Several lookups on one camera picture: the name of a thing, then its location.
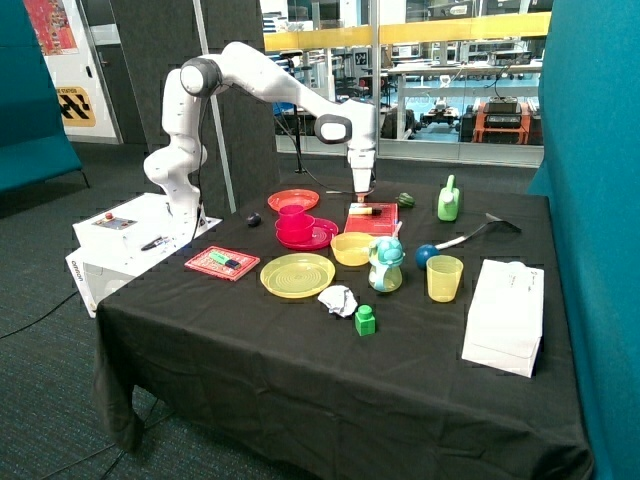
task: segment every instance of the red plate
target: red plate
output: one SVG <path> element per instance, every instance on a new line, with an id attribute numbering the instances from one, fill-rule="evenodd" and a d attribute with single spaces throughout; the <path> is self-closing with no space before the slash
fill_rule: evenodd
<path id="1" fill-rule="evenodd" d="M 323 218 L 316 218 L 315 223 L 313 224 L 313 234 L 310 240 L 302 243 L 289 243 L 283 242 L 278 236 L 278 232 L 276 232 L 276 237 L 280 240 L 285 247 L 290 248 L 291 250 L 299 250 L 303 252 L 308 252 L 311 250 L 319 250 L 320 248 L 324 248 L 331 243 L 331 239 L 335 237 L 340 230 L 338 226 Z"/>
<path id="2" fill-rule="evenodd" d="M 283 190 L 274 193 L 269 197 L 267 203 L 276 212 L 279 212 L 285 205 L 302 205 L 305 210 L 315 207 L 320 199 L 320 195 L 311 190 Z"/>

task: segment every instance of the red board game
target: red board game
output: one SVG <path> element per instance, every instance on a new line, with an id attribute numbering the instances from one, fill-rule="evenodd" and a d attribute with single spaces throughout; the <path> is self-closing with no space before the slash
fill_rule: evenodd
<path id="1" fill-rule="evenodd" d="M 351 207 L 379 208 L 380 215 L 349 214 L 344 226 L 345 232 L 362 232 L 376 237 L 392 236 L 398 223 L 397 203 L 352 203 Z"/>
<path id="2" fill-rule="evenodd" d="M 209 256 L 209 254 L 214 250 L 229 257 L 231 260 L 238 262 L 240 267 L 233 269 L 216 262 Z M 259 262 L 260 259 L 253 255 L 247 255 L 246 253 L 235 252 L 221 247 L 209 247 L 205 251 L 189 259 L 189 261 L 184 265 L 192 270 L 197 270 L 202 273 L 213 275 L 214 277 L 235 282 L 249 272 L 249 270 L 255 267 Z"/>

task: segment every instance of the black tablecloth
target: black tablecloth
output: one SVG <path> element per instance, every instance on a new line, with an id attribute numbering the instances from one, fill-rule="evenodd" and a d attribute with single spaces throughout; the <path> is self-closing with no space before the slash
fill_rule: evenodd
<path id="1" fill-rule="evenodd" d="M 321 193 L 310 211 L 344 226 L 351 198 Z M 458 220 L 437 219 L 438 191 L 379 184 L 369 201 L 417 200 L 401 209 L 403 284 L 391 294 L 367 283 L 368 266 L 337 262 L 334 284 L 371 305 L 373 335 L 329 314 L 317 297 L 285 300 L 260 283 L 262 268 L 293 253 L 274 235 L 266 199 L 197 239 L 98 307 L 94 396 L 105 427 L 133 450 L 141 422 L 134 386 L 180 415 L 219 428 L 257 452 L 322 478 L 588 478 L 593 458 L 581 417 L 562 290 L 544 197 L 463 192 Z M 447 251 L 464 262 L 457 298 L 433 302 L 413 255 L 473 231 L 489 212 L 499 226 Z M 188 270 L 210 245 L 261 263 L 238 282 Z M 334 259 L 327 247 L 317 251 Z M 544 337 L 533 378 L 461 360 L 465 325 L 483 259 L 519 260 L 545 271 Z"/>

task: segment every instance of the door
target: door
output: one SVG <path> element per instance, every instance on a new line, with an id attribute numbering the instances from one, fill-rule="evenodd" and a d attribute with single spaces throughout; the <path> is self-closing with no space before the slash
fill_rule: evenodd
<path id="1" fill-rule="evenodd" d="M 24 0 L 70 140 L 122 143 L 76 0 Z"/>

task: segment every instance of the teal partition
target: teal partition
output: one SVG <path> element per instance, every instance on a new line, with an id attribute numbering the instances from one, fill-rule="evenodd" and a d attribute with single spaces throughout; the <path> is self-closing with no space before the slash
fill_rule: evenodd
<path id="1" fill-rule="evenodd" d="M 22 0 L 0 8 L 0 191 L 82 168 Z"/>
<path id="2" fill-rule="evenodd" d="M 548 195 L 596 478 L 640 477 L 640 4 L 553 6 L 540 86 Z"/>

